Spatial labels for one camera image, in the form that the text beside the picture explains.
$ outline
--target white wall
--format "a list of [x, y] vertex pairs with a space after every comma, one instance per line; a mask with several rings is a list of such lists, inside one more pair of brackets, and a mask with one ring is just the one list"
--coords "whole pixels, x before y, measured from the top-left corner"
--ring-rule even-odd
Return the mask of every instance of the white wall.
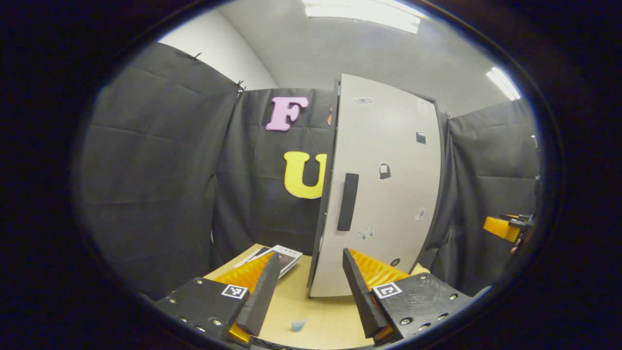
[[216, 10], [182, 24], [159, 40], [217, 69], [247, 90], [278, 87], [257, 55], [236, 29]]

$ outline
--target black door handle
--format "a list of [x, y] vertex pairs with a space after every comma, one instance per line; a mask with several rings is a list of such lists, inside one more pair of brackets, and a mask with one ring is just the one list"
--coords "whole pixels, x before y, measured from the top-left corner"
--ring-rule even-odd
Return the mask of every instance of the black door handle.
[[341, 199], [341, 211], [337, 222], [337, 231], [349, 231], [354, 215], [356, 191], [358, 190], [358, 174], [346, 173], [346, 181], [343, 184], [343, 197]]

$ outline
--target small blue object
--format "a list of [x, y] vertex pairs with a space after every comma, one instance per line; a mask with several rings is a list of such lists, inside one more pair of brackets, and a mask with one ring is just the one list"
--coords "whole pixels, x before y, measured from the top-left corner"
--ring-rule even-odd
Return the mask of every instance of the small blue object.
[[304, 327], [305, 323], [307, 323], [306, 319], [302, 319], [300, 321], [292, 321], [292, 330], [294, 332], [300, 332], [302, 327]]

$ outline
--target white cabinet door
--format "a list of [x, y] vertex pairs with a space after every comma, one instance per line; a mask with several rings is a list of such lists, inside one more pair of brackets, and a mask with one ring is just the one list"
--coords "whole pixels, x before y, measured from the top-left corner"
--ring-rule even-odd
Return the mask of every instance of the white cabinet door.
[[[341, 267], [343, 248], [410, 271], [432, 222], [440, 163], [439, 123], [431, 102], [372, 80], [341, 76], [330, 198], [310, 296], [351, 294]], [[358, 174], [358, 188], [350, 230], [340, 231], [346, 173]]]

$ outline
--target yellow letter u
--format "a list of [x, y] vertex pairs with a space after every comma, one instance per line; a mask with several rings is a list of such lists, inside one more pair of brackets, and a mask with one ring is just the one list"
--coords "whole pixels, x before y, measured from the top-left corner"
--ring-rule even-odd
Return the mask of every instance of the yellow letter u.
[[300, 198], [319, 198], [322, 196], [324, 187], [324, 172], [326, 170], [326, 153], [318, 154], [315, 160], [320, 163], [320, 175], [315, 186], [307, 186], [302, 183], [302, 173], [309, 155], [304, 152], [287, 152], [283, 155], [287, 165], [285, 166], [285, 188], [291, 194]]

